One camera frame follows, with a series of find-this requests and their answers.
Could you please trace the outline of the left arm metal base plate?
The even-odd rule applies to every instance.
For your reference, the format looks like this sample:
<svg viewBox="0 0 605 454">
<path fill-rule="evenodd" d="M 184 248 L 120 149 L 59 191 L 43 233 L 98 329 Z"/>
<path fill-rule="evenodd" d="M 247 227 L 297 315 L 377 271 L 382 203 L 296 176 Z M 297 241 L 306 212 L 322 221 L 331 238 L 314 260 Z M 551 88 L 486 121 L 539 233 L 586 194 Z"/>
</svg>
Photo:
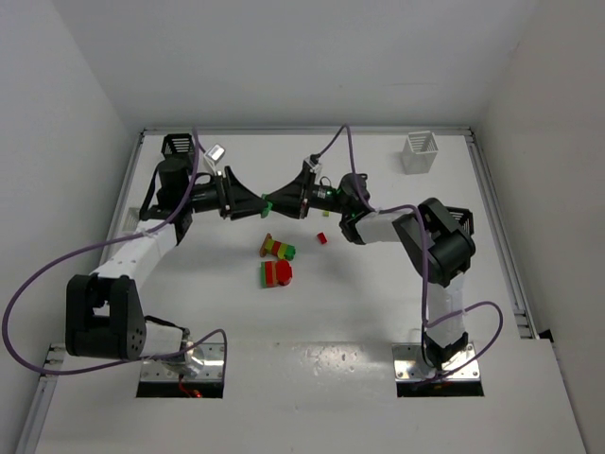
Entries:
<svg viewBox="0 0 605 454">
<path fill-rule="evenodd" d="M 176 358 L 145 360 L 141 365 L 142 383 L 218 383 L 224 378 L 225 345 L 205 342 Z"/>
</svg>

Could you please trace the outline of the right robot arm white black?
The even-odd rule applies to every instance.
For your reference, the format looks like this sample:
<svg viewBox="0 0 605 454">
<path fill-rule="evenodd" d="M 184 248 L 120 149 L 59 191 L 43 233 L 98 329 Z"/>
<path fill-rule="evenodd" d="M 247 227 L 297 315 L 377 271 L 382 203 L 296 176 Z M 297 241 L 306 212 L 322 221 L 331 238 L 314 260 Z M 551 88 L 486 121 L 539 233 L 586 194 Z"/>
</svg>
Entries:
<svg viewBox="0 0 605 454">
<path fill-rule="evenodd" d="M 304 164 L 292 182 L 264 199 L 272 211 L 289 218 L 305 218 L 311 208 L 340 214 L 341 233 L 357 245 L 402 244 L 423 280 L 423 359 L 439 370 L 468 343 L 457 312 L 462 309 L 463 276 L 476 252 L 474 215 L 436 198 L 415 208 L 372 210 L 366 181 L 365 173 L 350 172 L 338 187 L 320 184 L 314 169 Z"/>
</svg>

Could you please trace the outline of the green lego brick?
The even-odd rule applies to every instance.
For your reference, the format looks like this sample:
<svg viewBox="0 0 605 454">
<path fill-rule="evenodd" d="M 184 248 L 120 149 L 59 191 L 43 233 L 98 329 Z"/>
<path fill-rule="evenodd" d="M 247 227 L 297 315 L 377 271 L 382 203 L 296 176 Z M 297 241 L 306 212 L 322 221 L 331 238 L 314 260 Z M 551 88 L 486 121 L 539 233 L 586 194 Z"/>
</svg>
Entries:
<svg viewBox="0 0 605 454">
<path fill-rule="evenodd" d="M 266 218 L 272 210 L 272 203 L 270 201 L 266 202 L 266 206 L 261 212 L 261 218 Z"/>
</svg>

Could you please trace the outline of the multicolour lego stack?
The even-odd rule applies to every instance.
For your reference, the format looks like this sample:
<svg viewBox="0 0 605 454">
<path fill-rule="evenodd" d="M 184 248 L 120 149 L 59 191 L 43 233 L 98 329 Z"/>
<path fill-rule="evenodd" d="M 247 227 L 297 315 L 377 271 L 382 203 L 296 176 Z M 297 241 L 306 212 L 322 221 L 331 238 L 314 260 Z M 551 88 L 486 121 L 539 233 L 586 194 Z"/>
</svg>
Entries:
<svg viewBox="0 0 605 454">
<path fill-rule="evenodd" d="M 292 261 L 296 255 L 296 248 L 291 244 L 276 240 L 271 234 L 267 234 L 260 247 L 259 255 L 265 257 L 268 254 L 280 260 Z"/>
</svg>

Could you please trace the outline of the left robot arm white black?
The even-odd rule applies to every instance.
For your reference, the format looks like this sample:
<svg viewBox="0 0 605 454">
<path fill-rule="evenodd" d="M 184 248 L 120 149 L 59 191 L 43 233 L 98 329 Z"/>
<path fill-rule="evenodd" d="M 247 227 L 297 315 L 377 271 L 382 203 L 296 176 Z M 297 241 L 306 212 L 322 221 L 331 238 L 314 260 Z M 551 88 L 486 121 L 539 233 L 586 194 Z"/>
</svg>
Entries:
<svg viewBox="0 0 605 454">
<path fill-rule="evenodd" d="M 139 290 L 176 248 L 196 213 L 223 218 L 260 215 L 268 202 L 253 194 L 230 170 L 208 183 L 197 181 L 188 158 L 167 158 L 155 170 L 134 235 L 104 264 L 67 285 L 65 344 L 75 357 L 136 360 L 163 358 L 182 349 L 186 335 L 174 324 L 145 317 Z"/>
</svg>

